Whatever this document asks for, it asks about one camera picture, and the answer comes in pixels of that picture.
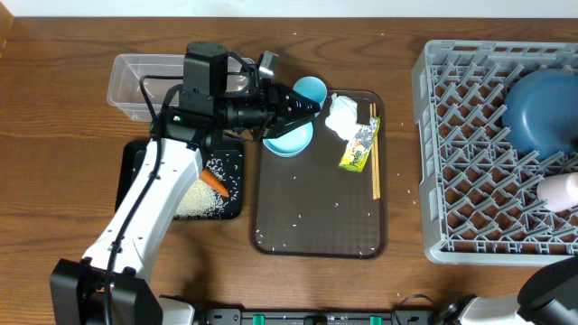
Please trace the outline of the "light blue cup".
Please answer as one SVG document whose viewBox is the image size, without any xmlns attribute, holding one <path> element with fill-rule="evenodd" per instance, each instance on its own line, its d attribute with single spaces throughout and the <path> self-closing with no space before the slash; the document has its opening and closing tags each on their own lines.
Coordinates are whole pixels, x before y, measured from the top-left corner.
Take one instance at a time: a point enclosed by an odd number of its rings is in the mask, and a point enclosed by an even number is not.
<svg viewBox="0 0 578 325">
<path fill-rule="evenodd" d="M 323 108 L 328 90 L 321 79 L 316 77 L 303 77 L 298 79 L 293 86 L 293 90 L 306 98 L 309 98 Z"/>
</svg>

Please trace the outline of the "light blue bowl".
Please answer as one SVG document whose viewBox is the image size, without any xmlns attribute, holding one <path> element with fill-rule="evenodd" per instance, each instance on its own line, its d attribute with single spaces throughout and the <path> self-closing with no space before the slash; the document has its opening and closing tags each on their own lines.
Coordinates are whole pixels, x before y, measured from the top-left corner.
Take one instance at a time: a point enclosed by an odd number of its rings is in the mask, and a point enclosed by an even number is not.
<svg viewBox="0 0 578 325">
<path fill-rule="evenodd" d="M 310 122 L 279 138 L 265 139 L 263 144 L 270 152 L 288 158 L 301 153 L 311 142 L 312 136 L 313 125 Z"/>
</svg>

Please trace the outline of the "orange carrot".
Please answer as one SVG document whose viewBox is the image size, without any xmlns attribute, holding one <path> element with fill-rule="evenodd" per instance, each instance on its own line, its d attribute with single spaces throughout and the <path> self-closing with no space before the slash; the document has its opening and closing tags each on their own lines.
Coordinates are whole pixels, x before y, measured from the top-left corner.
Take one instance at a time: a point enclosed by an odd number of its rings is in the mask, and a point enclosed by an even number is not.
<svg viewBox="0 0 578 325">
<path fill-rule="evenodd" d="M 209 170 L 204 169 L 200 174 L 200 179 L 215 190 L 221 196 L 228 198 L 228 189 L 221 183 L 221 181 Z"/>
</svg>

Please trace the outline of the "dark blue plate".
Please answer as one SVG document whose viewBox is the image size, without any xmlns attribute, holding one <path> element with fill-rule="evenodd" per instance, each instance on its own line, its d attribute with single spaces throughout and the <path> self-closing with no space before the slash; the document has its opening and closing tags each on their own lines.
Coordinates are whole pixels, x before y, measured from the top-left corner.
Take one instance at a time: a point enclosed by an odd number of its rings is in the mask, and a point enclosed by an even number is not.
<svg viewBox="0 0 578 325">
<path fill-rule="evenodd" d="M 509 91 L 502 125 L 508 142 L 522 154 L 577 151 L 577 77 L 563 70 L 537 70 Z"/>
</svg>

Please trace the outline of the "pink cup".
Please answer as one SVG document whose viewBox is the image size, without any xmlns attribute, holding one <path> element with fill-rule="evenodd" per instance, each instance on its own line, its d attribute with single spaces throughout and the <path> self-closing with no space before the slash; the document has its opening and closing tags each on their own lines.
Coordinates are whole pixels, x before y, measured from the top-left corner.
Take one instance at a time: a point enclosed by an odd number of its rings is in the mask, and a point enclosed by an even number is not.
<svg viewBox="0 0 578 325">
<path fill-rule="evenodd" d="M 553 212 L 571 209 L 577 205 L 577 173 L 544 178 L 536 188 L 537 197 L 545 202 L 544 208 Z"/>
</svg>

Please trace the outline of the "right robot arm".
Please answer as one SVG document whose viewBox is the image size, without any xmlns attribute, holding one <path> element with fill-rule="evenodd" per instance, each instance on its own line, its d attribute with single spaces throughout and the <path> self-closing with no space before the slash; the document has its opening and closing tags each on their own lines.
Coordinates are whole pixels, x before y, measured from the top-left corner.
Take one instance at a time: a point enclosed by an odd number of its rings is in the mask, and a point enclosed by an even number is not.
<svg viewBox="0 0 578 325">
<path fill-rule="evenodd" d="M 519 293 L 502 298 L 467 295 L 431 316 L 430 324 L 577 325 L 577 258 L 547 265 Z"/>
</svg>

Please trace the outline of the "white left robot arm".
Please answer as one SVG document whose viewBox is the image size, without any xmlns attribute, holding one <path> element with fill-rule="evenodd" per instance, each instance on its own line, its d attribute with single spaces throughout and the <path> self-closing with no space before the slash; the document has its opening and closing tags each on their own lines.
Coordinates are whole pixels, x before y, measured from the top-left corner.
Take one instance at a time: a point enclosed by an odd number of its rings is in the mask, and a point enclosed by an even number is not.
<svg viewBox="0 0 578 325">
<path fill-rule="evenodd" d="M 151 107 L 143 163 L 106 229 L 78 262 L 60 260 L 50 277 L 59 324 L 191 324 L 192 304 L 150 289 L 154 261 L 173 215 L 231 130 L 254 141 L 277 138 L 311 122 L 320 105 L 274 82 L 277 56 L 263 53 L 228 90 L 235 53 L 218 42 L 192 42 L 183 72 L 172 77 L 160 107 Z"/>
</svg>

